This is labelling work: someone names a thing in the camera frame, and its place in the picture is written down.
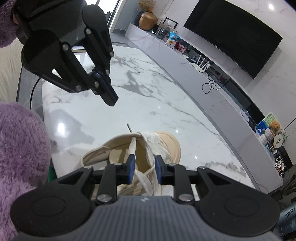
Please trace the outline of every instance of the potted plant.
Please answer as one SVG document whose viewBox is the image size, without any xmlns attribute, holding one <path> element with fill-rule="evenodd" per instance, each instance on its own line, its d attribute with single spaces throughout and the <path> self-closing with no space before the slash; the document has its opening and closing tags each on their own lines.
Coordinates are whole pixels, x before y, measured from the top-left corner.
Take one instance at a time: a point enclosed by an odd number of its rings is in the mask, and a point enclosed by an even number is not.
<svg viewBox="0 0 296 241">
<path fill-rule="evenodd" d="M 145 13 L 145 12 L 152 13 L 154 5 L 155 5 L 155 1 L 153 1 L 153 0 L 140 0 L 139 1 L 139 10 L 140 10 L 140 12 L 136 16 L 133 24 L 135 26 L 139 26 L 139 21 L 140 21 L 140 18 L 142 16 L 142 14 Z"/>
</svg>

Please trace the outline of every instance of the vase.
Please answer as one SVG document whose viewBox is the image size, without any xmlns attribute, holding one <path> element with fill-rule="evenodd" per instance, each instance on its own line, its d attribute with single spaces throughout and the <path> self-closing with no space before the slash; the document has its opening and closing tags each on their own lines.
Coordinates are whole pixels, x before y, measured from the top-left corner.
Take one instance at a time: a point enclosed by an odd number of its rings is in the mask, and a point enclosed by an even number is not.
<svg viewBox="0 0 296 241">
<path fill-rule="evenodd" d="M 154 14 L 150 12 L 145 12 L 141 15 L 141 18 L 139 20 L 139 27 L 140 29 L 149 31 L 157 23 L 157 20 L 158 18 Z"/>
<path fill-rule="evenodd" d="M 134 24 L 135 26 L 139 26 L 139 21 L 140 21 L 140 18 L 141 18 L 141 16 L 142 16 L 143 13 L 144 13 L 144 11 L 140 11 L 140 12 L 138 13 L 138 15 L 136 16 L 136 18 L 135 18 L 135 20 L 134 20 L 134 22 L 133 22 L 133 24 Z"/>
</svg>

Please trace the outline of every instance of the gray wall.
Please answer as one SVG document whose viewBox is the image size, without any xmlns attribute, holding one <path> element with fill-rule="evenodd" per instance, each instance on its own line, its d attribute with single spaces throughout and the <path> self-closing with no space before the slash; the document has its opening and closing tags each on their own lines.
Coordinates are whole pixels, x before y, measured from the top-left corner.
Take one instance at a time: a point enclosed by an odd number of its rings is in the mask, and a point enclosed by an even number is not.
<svg viewBox="0 0 296 241">
<path fill-rule="evenodd" d="M 130 23 L 133 23 L 135 17 L 140 10 L 138 6 L 139 0 L 126 0 L 124 7 L 119 15 L 115 29 L 127 30 Z"/>
</svg>

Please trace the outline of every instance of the snack bag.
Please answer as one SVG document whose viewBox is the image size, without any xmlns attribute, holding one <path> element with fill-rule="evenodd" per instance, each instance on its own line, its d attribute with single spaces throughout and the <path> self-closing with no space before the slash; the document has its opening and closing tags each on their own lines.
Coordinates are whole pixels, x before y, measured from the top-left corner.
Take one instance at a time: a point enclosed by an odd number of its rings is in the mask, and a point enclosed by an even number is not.
<svg viewBox="0 0 296 241">
<path fill-rule="evenodd" d="M 172 49 L 175 49 L 176 42 L 180 39 L 181 38 L 177 34 L 170 32 L 170 37 L 165 44 L 170 46 Z"/>
</svg>

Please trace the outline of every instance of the tangled cord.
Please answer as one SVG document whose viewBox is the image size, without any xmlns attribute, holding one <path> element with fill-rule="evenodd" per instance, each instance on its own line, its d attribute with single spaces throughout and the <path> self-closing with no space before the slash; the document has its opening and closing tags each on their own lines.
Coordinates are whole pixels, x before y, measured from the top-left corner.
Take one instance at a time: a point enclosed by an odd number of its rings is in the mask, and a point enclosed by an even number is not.
<svg viewBox="0 0 296 241">
<path fill-rule="evenodd" d="M 211 80 L 209 75 L 207 76 L 207 78 L 208 78 L 209 82 L 208 82 L 208 83 L 204 83 L 204 84 L 202 85 L 202 91 L 203 91 L 203 93 L 205 93 L 205 94 L 209 94 L 210 91 L 211 91 L 212 89 L 214 89 L 214 90 L 218 90 L 218 91 L 219 91 L 219 90 L 220 90 L 220 85 L 217 84 L 214 80 Z M 208 92 L 205 92 L 205 91 L 203 90 L 204 85 L 209 85 L 210 90 L 209 90 Z"/>
</svg>

